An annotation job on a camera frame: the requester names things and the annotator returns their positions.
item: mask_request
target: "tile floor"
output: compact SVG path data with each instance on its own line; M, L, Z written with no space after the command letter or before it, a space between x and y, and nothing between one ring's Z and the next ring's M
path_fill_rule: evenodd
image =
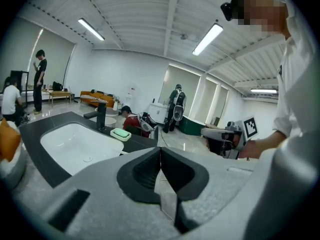
M66 112L74 112L83 116L83 114L95 110L93 106L90 106L86 103L68 103L65 101L54 101L53 106L44 102L42 104L42 114L34 115L33 109L34 107L32 104L26 108L26 112L30 114L29 124L46 117L51 117ZM114 118L117 120L116 127L122 128L125 119L122 116L116 116ZM206 148L203 138L186 135L180 132L177 128L175 131L167 134L160 131L158 146L178 148L199 155L213 155ZM37 212L39 209L39 203L41 203L42 199L50 195L52 188L41 176L27 151L23 149L22 152L25 153L27 159L26 171L18 186L12 191L12 196L16 200L25 204L34 212ZM161 202L163 203L162 210L168 215L168 219L172 220L175 215L176 194L162 172L160 172L158 175L154 191L160 194Z

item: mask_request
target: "white sink basin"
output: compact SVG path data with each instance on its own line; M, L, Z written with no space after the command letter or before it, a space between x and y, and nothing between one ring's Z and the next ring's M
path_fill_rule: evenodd
M40 143L69 174L102 160L118 157L124 144L112 137L70 123L42 136Z

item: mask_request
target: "ceiling light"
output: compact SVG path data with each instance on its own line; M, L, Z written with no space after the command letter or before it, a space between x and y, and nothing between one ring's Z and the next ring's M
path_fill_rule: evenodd
M83 25L87 30L94 34L99 40L103 41L105 38L100 35L85 19L81 18L78 22Z
M276 89L251 89L252 93L260 93L260 94L276 94Z
M213 24L212 28L194 49L192 54L198 56L207 47L207 45L209 45L222 32L222 30L224 30L222 26L216 23Z

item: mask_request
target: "dark countertop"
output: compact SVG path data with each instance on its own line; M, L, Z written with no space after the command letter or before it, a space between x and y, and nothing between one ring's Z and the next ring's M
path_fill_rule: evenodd
M39 121L28 123L19 128L25 148L34 165L53 188L70 178L71 175L58 165L48 154L45 148L41 145L40 139L43 134L68 123L78 123L96 131L96 122L84 119L82 116L74 112L67 112L47 117ZM106 127L106 130L101 133L110 136L110 131L112 129L113 128ZM128 141L123 142L123 145L123 151L131 153L138 150L156 147L157 141L150 138L132 135Z

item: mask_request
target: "man in black shirt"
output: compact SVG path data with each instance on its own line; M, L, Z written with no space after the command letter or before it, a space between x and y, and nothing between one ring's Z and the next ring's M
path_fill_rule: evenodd
M33 85L33 103L34 103L34 114L42 113L42 94L41 89L44 84L44 75L47 68L47 60L45 59L44 50L38 50L35 57L40 61L39 66L36 66L36 62L33 63L35 69L34 85Z
M167 134L168 131L173 132L175 130L175 126L176 126L176 120L173 119L172 124L170 124L171 119L174 115L174 109L175 109L175 104L174 104L174 98L177 96L178 92L181 92L182 87L181 84L177 84L175 86L175 90L172 91L170 98L169 98L169 111L168 111L168 117L167 117L167 121L164 125L163 131Z

